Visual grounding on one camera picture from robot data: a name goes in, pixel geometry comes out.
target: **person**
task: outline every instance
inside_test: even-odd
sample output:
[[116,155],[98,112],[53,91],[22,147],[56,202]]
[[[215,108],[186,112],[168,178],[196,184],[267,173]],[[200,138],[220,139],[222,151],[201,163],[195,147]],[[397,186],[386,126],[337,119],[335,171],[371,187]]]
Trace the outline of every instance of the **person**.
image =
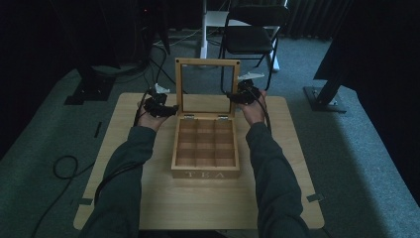
[[[263,106],[265,96],[262,91]],[[246,140],[256,180],[259,236],[309,237],[308,227],[300,217],[303,210],[300,187],[264,123],[261,106],[254,102],[240,108],[251,126]],[[79,237],[138,237],[143,164],[151,158],[158,128],[165,120],[145,113],[142,108],[138,126],[131,128],[128,140],[112,155],[104,178],[127,165],[142,165],[106,184]]]

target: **hand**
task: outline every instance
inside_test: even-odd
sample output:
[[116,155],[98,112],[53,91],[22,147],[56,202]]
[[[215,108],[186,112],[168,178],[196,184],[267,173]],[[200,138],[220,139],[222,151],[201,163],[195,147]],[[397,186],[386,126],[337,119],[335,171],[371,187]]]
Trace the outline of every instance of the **hand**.
[[[264,109],[266,109],[264,100],[266,97],[266,91],[260,90],[260,92],[262,95],[259,98],[259,102],[262,104]],[[242,112],[244,112],[245,119],[247,120],[248,124],[250,124],[250,126],[257,122],[264,122],[265,116],[263,109],[257,101],[254,101],[249,105],[239,104],[239,107],[241,108]]]
[[158,131],[160,125],[167,119],[167,117],[152,116],[151,114],[149,114],[149,112],[145,110],[143,106],[140,109],[140,115],[142,116],[139,118],[139,122],[137,123],[137,125],[152,128],[156,132]]

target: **open wooden box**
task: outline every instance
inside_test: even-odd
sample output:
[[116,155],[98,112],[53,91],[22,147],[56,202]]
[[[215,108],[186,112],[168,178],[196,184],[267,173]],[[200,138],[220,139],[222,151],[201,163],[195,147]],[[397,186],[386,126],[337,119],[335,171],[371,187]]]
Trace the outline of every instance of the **open wooden box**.
[[210,110],[212,104],[218,102],[213,99],[219,98],[220,101],[222,95],[184,94],[183,68],[189,65],[231,67],[233,92],[237,91],[238,85],[238,60],[175,59],[176,102],[179,109],[172,155],[172,175],[175,179],[235,179],[240,174],[235,104],[227,99],[225,106],[229,107],[228,111],[217,111],[218,105],[214,105],[215,111]]

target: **wooden table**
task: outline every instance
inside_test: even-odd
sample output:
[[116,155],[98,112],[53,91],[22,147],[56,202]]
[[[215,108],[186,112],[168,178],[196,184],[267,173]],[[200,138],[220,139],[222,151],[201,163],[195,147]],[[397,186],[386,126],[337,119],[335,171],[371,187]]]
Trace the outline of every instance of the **wooden table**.
[[[205,95],[187,96],[200,102],[205,98]],[[93,199],[112,153],[127,140],[141,97],[141,93],[121,94],[83,194],[85,199],[81,200]],[[214,105],[226,103],[226,96],[216,98],[220,102],[214,101]],[[175,95],[170,94],[166,105],[176,104],[175,100]],[[282,147],[302,189],[302,217],[309,228],[321,228],[324,218],[319,203],[307,199],[315,190],[286,101],[282,97],[269,96],[266,104],[273,138]],[[170,165],[176,118],[170,117],[163,123],[157,133],[154,155],[145,163],[143,171],[142,229],[257,229],[255,180],[245,140],[250,126],[241,111],[236,112],[235,120],[241,175],[238,179],[221,180],[172,178]],[[79,205],[73,222],[76,229],[83,227],[93,207],[93,204]]]

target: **box lid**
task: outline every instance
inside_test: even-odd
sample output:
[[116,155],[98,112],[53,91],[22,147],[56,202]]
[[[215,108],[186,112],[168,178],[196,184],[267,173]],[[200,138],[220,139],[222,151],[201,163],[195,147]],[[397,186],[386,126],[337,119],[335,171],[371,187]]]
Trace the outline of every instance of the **box lid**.
[[220,95],[207,95],[201,101],[191,101],[189,99],[190,94],[183,92],[183,68],[188,65],[213,65],[213,66],[228,66],[232,68],[232,78],[230,78],[232,84],[232,92],[236,93],[238,89],[238,76],[240,72],[240,61],[237,59],[175,59],[175,76],[176,76],[176,104],[179,105],[177,112],[178,117],[188,117],[193,115],[194,118],[220,118],[228,117],[233,118],[235,116],[235,103],[230,102],[227,98],[226,103],[229,105],[221,105],[225,102],[220,102]]

